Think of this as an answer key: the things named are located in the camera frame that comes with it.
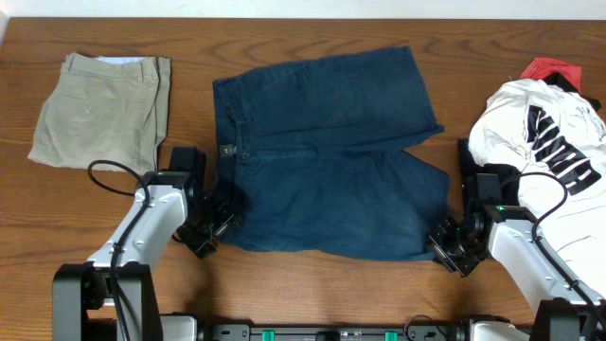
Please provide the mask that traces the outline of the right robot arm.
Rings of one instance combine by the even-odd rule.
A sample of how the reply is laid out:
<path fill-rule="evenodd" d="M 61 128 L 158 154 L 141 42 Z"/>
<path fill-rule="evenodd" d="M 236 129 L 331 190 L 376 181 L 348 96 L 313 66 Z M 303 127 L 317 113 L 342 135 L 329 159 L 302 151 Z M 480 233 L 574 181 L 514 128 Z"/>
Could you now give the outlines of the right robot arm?
<path fill-rule="evenodd" d="M 518 329 L 498 316 L 470 317 L 448 340 L 602 340 L 605 298 L 585 284 L 548 244 L 542 219 L 508 206 L 504 182 L 491 173 L 467 178 L 465 218 L 448 217 L 427 235 L 427 247 L 449 272 L 468 276 L 483 260 L 498 261 L 525 297 L 535 319 Z"/>

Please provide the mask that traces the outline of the navy blue shorts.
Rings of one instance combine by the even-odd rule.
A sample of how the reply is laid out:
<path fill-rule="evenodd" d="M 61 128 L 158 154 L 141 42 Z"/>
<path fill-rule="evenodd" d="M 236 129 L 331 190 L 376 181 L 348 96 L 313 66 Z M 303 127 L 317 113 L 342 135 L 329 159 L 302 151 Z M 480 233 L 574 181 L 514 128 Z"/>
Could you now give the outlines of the navy blue shorts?
<path fill-rule="evenodd" d="M 242 216 L 225 243 L 431 258 L 450 181 L 410 153 L 443 128 L 409 47 L 256 68 L 215 81 L 213 95 L 218 192 Z"/>

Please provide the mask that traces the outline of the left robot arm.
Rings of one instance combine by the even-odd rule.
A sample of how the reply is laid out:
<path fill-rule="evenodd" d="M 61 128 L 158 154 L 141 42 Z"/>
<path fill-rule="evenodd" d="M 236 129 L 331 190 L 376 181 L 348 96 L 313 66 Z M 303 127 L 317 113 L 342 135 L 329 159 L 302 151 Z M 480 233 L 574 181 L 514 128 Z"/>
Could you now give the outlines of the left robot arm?
<path fill-rule="evenodd" d="M 161 314 L 152 272 L 176 241 L 197 258 L 219 247 L 241 215 L 205 189 L 206 156 L 175 147 L 164 170 L 135 177 L 133 205 L 110 239 L 85 262 L 64 264 L 52 282 L 55 340 L 200 340 L 198 320 Z"/>

